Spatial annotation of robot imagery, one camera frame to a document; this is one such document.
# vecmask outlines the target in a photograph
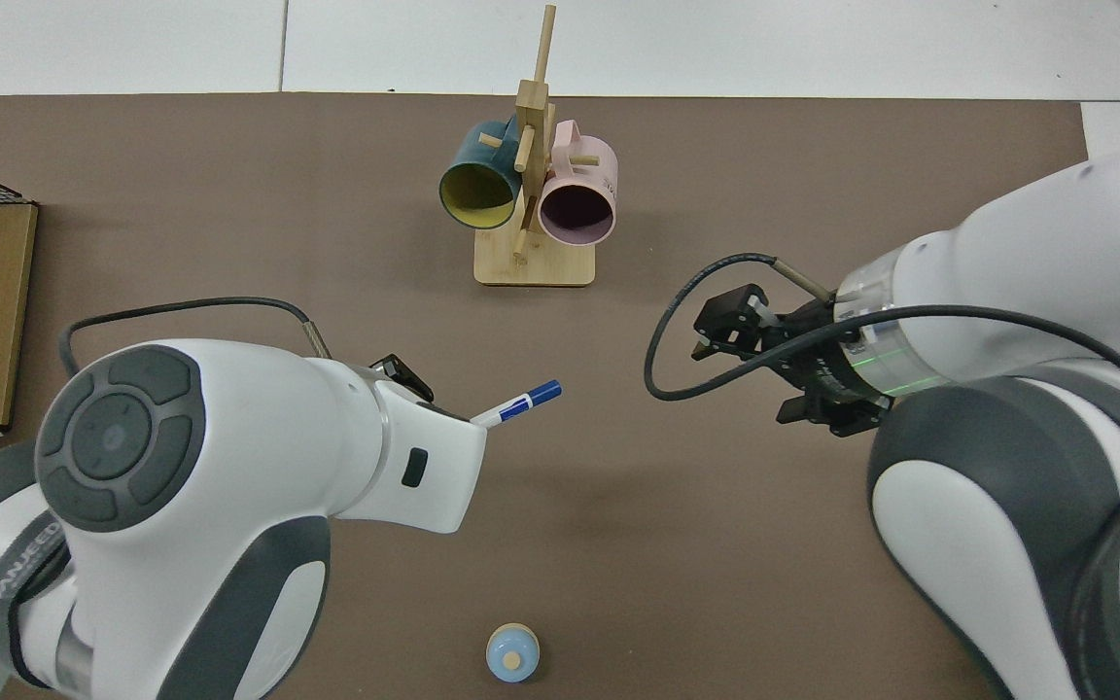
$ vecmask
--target black cable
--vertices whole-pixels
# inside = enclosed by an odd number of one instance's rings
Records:
[[[988,319],[1021,325],[1027,328],[1035,328],[1035,330],[1063,337],[1065,340],[1070,340],[1075,345],[1084,347],[1085,351],[1092,351],[1092,353],[1101,356],[1101,358],[1108,360],[1109,364],[1114,365],[1114,367],[1120,371],[1120,353],[1117,353],[1117,351],[1112,349],[1112,347],[1096,340],[1096,338],[1093,338],[1084,333],[1076,332],[1074,328],[1066,327],[1065,325],[1042,319],[1038,318],[1038,316],[1018,314],[1018,311],[1009,311],[1006,309],[992,309],[992,307],[987,306],[922,305],[902,306],[897,307],[897,309],[871,311],[870,314],[855,316],[855,318],[851,319],[834,321],[827,325],[827,327],[815,328],[812,332],[793,337],[791,340],[786,340],[785,343],[773,347],[773,349],[766,349],[763,353],[746,360],[746,362],[740,365],[735,366],[731,371],[720,373],[710,380],[701,382],[701,384],[676,390],[663,390],[656,386],[656,384],[654,384],[654,355],[657,353],[660,340],[663,337],[663,333],[666,330],[668,323],[672,319],[672,315],[675,314],[676,307],[679,307],[684,298],[698,287],[698,283],[701,283],[703,279],[711,273],[715,273],[716,270],[732,265],[735,262],[750,261],[773,264],[775,258],[772,255],[760,255],[758,253],[741,253],[720,259],[720,261],[712,262],[711,265],[707,265],[707,268],[703,268],[702,271],[699,271],[699,273],[694,276],[693,279],[690,279],[689,282],[681,288],[681,291],[676,292],[676,296],[672,298],[672,302],[668,305],[665,312],[660,318],[660,323],[656,324],[656,328],[654,328],[654,334],[652,334],[651,342],[647,345],[647,351],[645,352],[645,363],[644,367],[642,367],[642,380],[645,383],[645,389],[650,391],[651,395],[654,395],[654,398],[661,400],[662,402],[681,402],[685,399],[693,399],[694,395],[707,394],[708,391],[719,389],[720,386],[728,384],[728,382],[734,381],[734,379],[741,377],[743,375],[747,375],[747,373],[756,371],[756,368],[764,367],[777,362],[778,360],[790,357],[792,354],[797,353],[797,351],[804,351],[808,349],[808,347],[812,347],[828,340],[836,340],[836,338],[858,330],[858,328],[867,327],[867,325],[900,319],[928,318],[928,316],[937,316],[937,318]]]
[[[1081,697],[1088,700],[1098,700],[1096,692],[1088,674],[1088,661],[1085,655],[1086,640],[1084,628],[1088,622],[1086,613],[1092,595],[1096,590],[1096,584],[1101,580],[1101,568],[1105,559],[1114,550],[1117,536],[1120,535],[1120,505],[1109,515],[1101,531],[1094,538],[1092,552],[1088,554],[1080,575],[1075,579],[1074,590],[1071,592],[1071,604],[1065,612],[1065,623],[1062,652],[1065,655],[1066,665],[1071,669],[1071,678],[1075,689]]]
[[[106,324],[111,321],[122,321],[124,319],[141,318],[155,314],[169,314],[170,311],[184,311],[188,309],[200,309],[204,306],[273,306],[283,309],[288,314],[297,316],[302,324],[310,323],[306,311],[299,310],[297,306],[281,301],[279,298],[269,297],[214,297],[193,298],[190,301],[175,301],[172,305],[142,306],[139,309],[115,311],[115,314],[103,314],[101,316],[90,316],[87,319],[78,320],[58,334],[58,358],[63,362],[63,367],[67,368],[67,376],[76,376],[80,366],[72,355],[72,334],[81,328],[88,328],[91,325]]]

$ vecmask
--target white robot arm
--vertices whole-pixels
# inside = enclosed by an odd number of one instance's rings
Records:
[[[498,416],[450,416],[401,367],[164,340],[77,373],[0,451],[0,688],[267,696],[323,606],[328,517],[466,513]]]
[[[814,301],[771,314],[755,284],[711,298],[694,358],[746,362],[659,389],[668,319],[746,261]],[[1120,155],[1001,196],[837,291],[768,255],[716,262],[668,307],[645,384],[689,399],[756,367],[803,390],[781,422],[879,427],[867,497],[880,539],[1001,697],[1120,699]]]

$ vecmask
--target wooden peg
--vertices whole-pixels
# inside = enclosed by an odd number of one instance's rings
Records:
[[[534,148],[534,128],[533,125],[525,124],[525,128],[521,130],[521,146],[516,150],[516,162],[512,164],[512,169],[516,172],[523,174],[525,171],[525,165],[530,160],[530,150]]]
[[[548,4],[542,10],[542,36],[539,37],[539,57],[534,62],[534,83],[543,83],[548,76],[548,54],[551,53],[551,30],[557,26],[557,7]]]

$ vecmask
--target marker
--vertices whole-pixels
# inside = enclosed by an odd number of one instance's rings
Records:
[[[469,418],[469,422],[474,424],[479,424],[483,427],[494,427],[498,426],[507,418],[519,416],[524,413],[530,409],[538,407],[539,403],[550,402],[550,400],[556,399],[560,395],[560,382],[552,380],[543,384],[542,386],[534,386],[534,389],[529,390],[528,393],[517,395],[515,399],[507,400],[485,411],[478,413],[476,417]]]

